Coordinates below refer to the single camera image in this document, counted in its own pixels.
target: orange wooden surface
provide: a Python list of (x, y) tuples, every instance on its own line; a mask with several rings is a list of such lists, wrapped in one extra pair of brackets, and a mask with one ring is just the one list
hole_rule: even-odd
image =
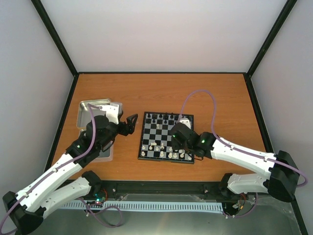
[[(93, 170), (103, 180), (219, 181), (228, 172), (249, 173), (237, 165), (210, 159), (195, 161), (193, 165), (137, 159), (143, 113), (179, 113), (185, 98), (197, 89), (210, 90), (216, 98), (215, 131), (218, 135), (264, 151), (242, 74), (81, 74), (53, 163), (78, 137), (76, 122), (79, 102), (110, 98), (123, 103), (124, 115), (121, 120), (126, 120), (132, 114), (139, 115), (136, 131), (127, 137), (116, 137), (113, 161), (91, 163), (72, 179), (88, 170)], [(196, 132), (210, 132), (213, 103), (207, 94), (198, 93), (191, 97), (184, 112), (194, 115)]]

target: black square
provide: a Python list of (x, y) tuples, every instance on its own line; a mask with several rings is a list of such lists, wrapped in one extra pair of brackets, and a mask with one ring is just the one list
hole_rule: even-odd
[(160, 152), (159, 151), (154, 152), (153, 156), (156, 157), (156, 158), (159, 158), (160, 157)]

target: cable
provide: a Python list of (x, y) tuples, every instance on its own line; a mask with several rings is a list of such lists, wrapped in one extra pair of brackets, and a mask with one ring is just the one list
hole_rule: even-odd
[[(214, 131), (214, 120), (215, 120), (215, 115), (216, 115), (216, 100), (215, 100), (214, 96), (211, 94), (211, 92), (209, 92), (209, 91), (207, 91), (207, 90), (196, 90), (196, 91), (191, 92), (191, 93), (187, 96), (187, 98), (185, 99), (184, 104), (182, 105), (182, 108), (181, 108), (181, 111), (180, 111), (180, 115), (179, 115), (178, 121), (179, 121), (179, 120), (181, 119), (181, 117), (182, 117), (182, 112), (183, 112), (183, 110), (184, 110), (184, 107), (185, 107), (185, 105), (186, 105), (187, 100), (188, 100), (193, 94), (198, 93), (198, 92), (205, 92), (205, 93), (209, 94), (209, 95), (211, 96), (212, 100), (213, 100), (214, 111), (213, 111), (213, 117), (212, 117), (212, 121), (211, 121), (211, 131), (212, 131), (212, 134), (213, 134), (214, 137), (215, 137), (218, 141), (220, 141), (222, 144), (226, 145), (226, 146), (229, 147), (229, 148), (232, 148), (230, 144), (228, 144), (228, 143), (226, 143), (225, 141), (223, 141), (223, 140), (215, 133), (215, 131)], [(238, 152), (240, 152), (240, 153), (247, 154), (247, 155), (250, 155), (250, 156), (253, 156), (253, 157), (256, 157), (256, 158), (265, 160), (265, 157), (263, 157), (263, 156), (260, 156), (260, 155), (254, 154), (254, 153), (249, 153), (249, 152), (247, 152), (247, 151), (244, 151), (244, 150), (239, 149), (239, 148), (236, 148), (236, 147), (234, 147), (234, 148), (232, 148), (232, 149), (233, 149), (233, 150), (236, 150), (236, 151), (238, 151)], [(286, 167), (286, 168), (289, 168), (289, 169), (295, 171), (295, 172), (298, 173), (299, 175), (301, 175), (301, 176), (304, 178), (304, 182), (298, 184), (297, 187), (302, 187), (302, 186), (304, 186), (304, 185), (306, 185), (306, 184), (308, 183), (309, 179), (308, 179), (307, 175), (306, 175), (304, 172), (298, 170), (297, 168), (292, 167), (292, 166), (290, 166), (290, 165), (288, 165), (288, 164), (282, 163), (282, 162), (280, 162), (280, 161), (277, 161), (277, 160), (274, 160), (274, 159), (270, 159), (270, 158), (268, 158), (267, 161), (270, 161), (270, 162), (273, 162), (273, 163), (282, 165), (282, 166), (284, 166), (284, 167)]]
[[(92, 129), (95, 130), (96, 129), (96, 123), (95, 123), (95, 120), (94, 120), (94, 116), (93, 116), (93, 112), (92, 112), (92, 109), (91, 109), (91, 105), (88, 104), (88, 108), (89, 108), (89, 112), (90, 112), (90, 115), (91, 115), (91, 122), (92, 122)], [(92, 149), (93, 147), (93, 144), (94, 144), (94, 141), (95, 141), (95, 138), (96, 138), (96, 132), (93, 131), (92, 132), (92, 138), (91, 138), (91, 143), (90, 143), (90, 146), (89, 148), (81, 155), (77, 156), (76, 158), (73, 158), (69, 161), (67, 161), (66, 163), (63, 163), (61, 164), (59, 167), (57, 167), (56, 169), (59, 170), (61, 169), (62, 167), (66, 166), (67, 164), (73, 162), (73, 161), (76, 161), (84, 156), (86, 156)], [(54, 171), (51, 171), (49, 172), (47, 175), (45, 175), (41, 180), (39, 180), (33, 187), (31, 187), (29, 189), (29, 191), (27, 191), (27, 195), (30, 194), (38, 185), (40, 185), (46, 178), (48, 178), (50, 175), (52, 175), (54, 173)], [(17, 231), (17, 228), (8, 232), (8, 233), (5, 233), (3, 234), (2, 233), (2, 228), (3, 228), (3, 225), (5, 223), (5, 221), (7, 220), (7, 218), (9, 217), (10, 213), (17, 207), (17, 205), (25, 198), (26, 196), (22, 196), (9, 210), (8, 212), (4, 215), (4, 218), (2, 219), (1, 223), (0, 223), (0, 235), (9, 235), (9, 234), (12, 234), (14, 232)]]
[[(255, 193), (255, 202), (254, 202), (254, 205), (252, 206), (252, 208), (251, 208), (247, 213), (245, 213), (245, 214), (242, 214), (242, 215), (236, 215), (236, 214), (235, 214), (235, 215), (233, 216), (233, 218), (242, 218), (242, 217), (245, 217), (245, 216), (251, 214), (251, 213), (255, 210), (257, 202), (258, 202), (258, 193), (256, 192), (256, 193)], [(229, 214), (228, 214), (228, 215), (225, 214), (224, 211), (222, 212), (222, 214), (225, 215), (226, 218), (228, 218), (228, 215), (229, 215)]]
[(110, 145), (109, 145), (105, 150), (102, 150), (102, 152), (105, 152), (105, 151), (107, 151), (109, 148), (111, 148), (112, 145), (114, 144), (114, 142), (115, 142), (115, 139), (112, 140), (112, 142), (110, 143)]
[[(116, 207), (116, 206), (109, 206), (109, 207), (106, 207), (106, 208), (104, 208), (103, 210), (101, 210), (101, 211), (99, 211), (99, 212), (97, 212), (97, 213), (94, 213), (94, 212), (91, 210), (90, 206), (84, 201), (83, 198), (78, 198), (78, 199), (79, 199), (82, 203), (84, 203), (84, 205), (86, 206), (86, 208), (87, 208), (87, 210), (89, 211), (89, 213), (92, 214), (92, 215), (94, 216), (94, 218), (95, 218), (100, 224), (102, 224), (103, 226), (105, 226), (105, 227), (107, 227), (107, 228), (116, 228), (116, 227), (120, 226), (120, 225), (123, 223), (123, 220), (124, 220), (123, 214), (122, 214), (122, 211), (121, 211), (118, 207)], [(98, 215), (98, 214), (101, 214), (101, 213), (105, 212), (106, 210), (108, 210), (108, 209), (110, 209), (110, 208), (116, 209), (116, 210), (119, 212), (119, 215), (120, 215), (120, 217), (121, 217), (120, 221), (119, 221), (116, 225), (107, 224), (107, 223), (105, 223), (104, 221), (101, 221), (101, 220), (96, 216), (96, 215)]]
[(240, 195), (244, 198), (244, 203), (243, 203), (243, 206), (245, 205), (245, 203), (246, 203), (246, 196), (245, 196), (245, 194), (244, 193), (240, 193)]

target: white robotic arm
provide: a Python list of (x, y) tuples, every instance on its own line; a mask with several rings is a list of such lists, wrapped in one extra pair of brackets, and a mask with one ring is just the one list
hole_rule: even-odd
[(82, 174), (77, 180), (61, 187), (70, 176), (79, 172), (103, 151), (118, 134), (132, 134), (138, 115), (132, 115), (126, 122), (122, 116), (122, 104), (91, 106), (105, 111), (103, 115), (92, 116), (92, 122), (82, 132), (61, 158), (36, 181), (24, 189), (7, 192), (3, 197), (6, 211), (10, 211), (20, 234), (26, 235), (37, 229), (42, 221), (67, 202), (87, 194), (95, 195), (101, 190), (101, 180), (92, 171)]
[(273, 162), (281, 161), (297, 168), (288, 153), (259, 152), (231, 143), (221, 137), (216, 139), (212, 133), (208, 132), (198, 135), (190, 129), (190, 122), (186, 118), (181, 118), (170, 134), (173, 149), (185, 149), (202, 158), (227, 161), (255, 172), (255, 174), (247, 175), (225, 174), (220, 186), (224, 197), (230, 198), (234, 194), (243, 192), (264, 192), (285, 202), (291, 202), (294, 199), (299, 174)]

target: purple cable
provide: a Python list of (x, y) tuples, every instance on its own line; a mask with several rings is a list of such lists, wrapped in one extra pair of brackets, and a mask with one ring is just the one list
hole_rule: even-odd
[[(90, 105), (90, 104), (88, 104), (88, 108), (89, 108), (89, 112), (90, 112), (90, 115), (91, 115), (92, 129), (95, 130), (95, 128), (96, 128), (96, 123), (95, 123), (95, 120), (94, 120), (94, 116), (93, 116), (93, 112), (92, 112), (92, 109), (91, 109), (91, 105)], [(59, 170), (60, 168), (66, 166), (67, 164), (69, 164), (69, 163), (71, 163), (71, 162), (73, 162), (73, 161), (75, 161), (75, 160), (78, 160), (78, 159), (80, 159), (80, 158), (86, 156), (86, 155), (91, 151), (95, 139), (96, 139), (96, 132), (93, 131), (93, 132), (92, 132), (92, 138), (91, 138), (90, 146), (89, 146), (89, 148), (85, 151), (85, 153), (83, 153), (83, 154), (77, 156), (76, 158), (73, 158), (73, 159), (67, 161), (66, 163), (61, 164), (61, 165), (60, 165), (59, 167), (57, 167), (56, 169)], [(30, 194), (39, 184), (41, 184), (46, 178), (48, 178), (48, 177), (49, 177), (50, 175), (52, 175), (53, 173), (54, 173), (54, 171), (51, 171), (51, 172), (49, 172), (47, 175), (45, 175), (45, 176), (44, 176), (41, 180), (39, 180), (33, 187), (31, 187), (31, 188), (29, 189), (29, 191), (27, 191), (26, 194)], [(2, 221), (1, 221), (1, 223), (0, 223), (0, 235), (9, 235), (9, 234), (12, 234), (12, 233), (14, 233), (14, 232), (17, 231), (17, 228), (16, 228), (16, 229), (14, 229), (14, 230), (12, 230), (12, 231), (10, 231), (10, 232), (8, 232), (8, 233), (3, 234), (3, 233), (2, 233), (2, 228), (3, 228), (3, 225), (4, 225), (5, 221), (6, 221), (7, 218), (9, 217), (10, 213), (15, 209), (15, 207), (17, 207), (17, 205), (18, 205), (24, 198), (25, 198), (25, 196), (22, 196), (22, 197), (8, 210), (8, 212), (5, 214), (4, 218), (2, 219)]]
[[(86, 206), (86, 208), (87, 208), (87, 210), (90, 212), (90, 214), (92, 214), (93, 217), (94, 217), (100, 224), (102, 224), (104, 227), (107, 227), (107, 228), (111, 228), (111, 229), (112, 229), (112, 228), (116, 228), (116, 227), (120, 226), (120, 225), (123, 223), (123, 214), (122, 214), (122, 211), (121, 211), (118, 207), (116, 207), (116, 206), (109, 206), (109, 207), (106, 207), (106, 208), (104, 208), (103, 210), (101, 210), (101, 211), (99, 211), (99, 212), (97, 212), (97, 213), (94, 213), (94, 212), (91, 210), (90, 206), (84, 201), (83, 198), (78, 198), (78, 200), (80, 200), (82, 203), (84, 203), (84, 205)], [(110, 208), (115, 208), (115, 209), (117, 209), (117, 211), (119, 212), (119, 215), (120, 215), (120, 217), (121, 217), (120, 221), (119, 221), (116, 225), (106, 224), (105, 222), (101, 221), (101, 220), (96, 216), (97, 214), (101, 214), (101, 213), (105, 212), (107, 209), (110, 209)]]
[(245, 214), (242, 214), (242, 215), (235, 215), (234, 218), (237, 218), (237, 219), (238, 219), (238, 218), (245, 217), (245, 216), (247, 216), (248, 214), (251, 214), (251, 213), (255, 210), (257, 202), (258, 202), (258, 193), (256, 192), (256, 193), (255, 193), (255, 202), (254, 202), (254, 205), (252, 206), (252, 208), (251, 208), (247, 213), (245, 213)]
[[(223, 140), (215, 133), (215, 131), (214, 131), (214, 120), (215, 120), (215, 114), (216, 114), (216, 100), (215, 100), (215, 98), (214, 98), (214, 96), (212, 95), (211, 92), (209, 92), (209, 91), (207, 91), (207, 90), (196, 90), (196, 91), (191, 92), (191, 93), (189, 94), (189, 96), (187, 96), (187, 98), (185, 99), (184, 104), (182, 105), (182, 108), (181, 108), (179, 117), (180, 117), (180, 118), (182, 117), (182, 112), (183, 112), (183, 110), (184, 110), (184, 108), (185, 108), (185, 105), (186, 105), (187, 100), (188, 100), (193, 94), (198, 93), (198, 92), (205, 92), (205, 93), (209, 94), (209, 95), (211, 96), (212, 100), (213, 100), (214, 111), (213, 111), (213, 117), (212, 117), (212, 121), (211, 121), (211, 131), (212, 131), (212, 134), (213, 134), (214, 137), (215, 137), (217, 140), (219, 140), (221, 143), (223, 143), (223, 144), (226, 145), (227, 147), (231, 148), (231, 145), (228, 144), (228, 143), (226, 143), (225, 141), (223, 141)], [(236, 147), (234, 147), (233, 149), (236, 150), (236, 151), (238, 151), (238, 152), (240, 152), (240, 153), (247, 154), (247, 155), (250, 155), (250, 156), (253, 156), (253, 157), (256, 157), (256, 158), (265, 160), (265, 157), (263, 157), (263, 156), (260, 156), (260, 155), (254, 154), (254, 153), (249, 153), (249, 152), (246, 152), (246, 151), (244, 151), (244, 150), (242, 150), (242, 149), (239, 149), (239, 148), (236, 148)], [(308, 179), (308, 177), (306, 176), (306, 174), (305, 174), (304, 172), (298, 170), (297, 168), (292, 167), (292, 166), (290, 166), (290, 165), (288, 165), (288, 164), (282, 163), (282, 162), (280, 162), (280, 161), (274, 160), (274, 159), (267, 159), (267, 161), (270, 161), (270, 162), (273, 162), (273, 163), (282, 165), (282, 166), (284, 166), (284, 167), (286, 167), (286, 168), (289, 168), (289, 169), (291, 169), (291, 170), (297, 172), (299, 175), (301, 175), (301, 176), (304, 178), (304, 182), (298, 184), (297, 187), (302, 187), (302, 186), (304, 186), (304, 185), (306, 185), (306, 184), (308, 183), (309, 179)]]

